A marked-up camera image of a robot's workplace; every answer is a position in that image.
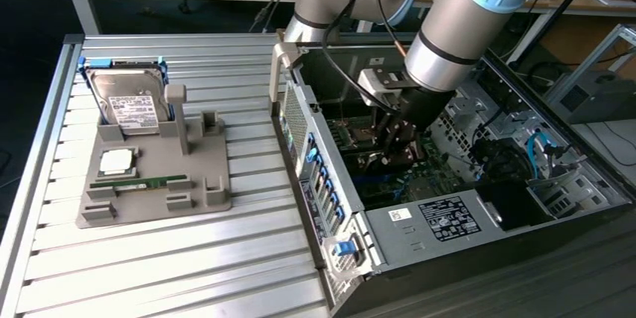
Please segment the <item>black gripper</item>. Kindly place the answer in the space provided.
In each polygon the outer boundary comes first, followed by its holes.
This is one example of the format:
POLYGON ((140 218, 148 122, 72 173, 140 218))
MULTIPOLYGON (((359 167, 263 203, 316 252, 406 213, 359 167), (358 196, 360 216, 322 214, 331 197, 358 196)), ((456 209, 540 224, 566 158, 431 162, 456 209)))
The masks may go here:
POLYGON ((423 87, 403 89, 399 96, 398 122, 402 136, 412 136, 415 132, 424 131, 455 96, 455 91, 436 92, 423 87))

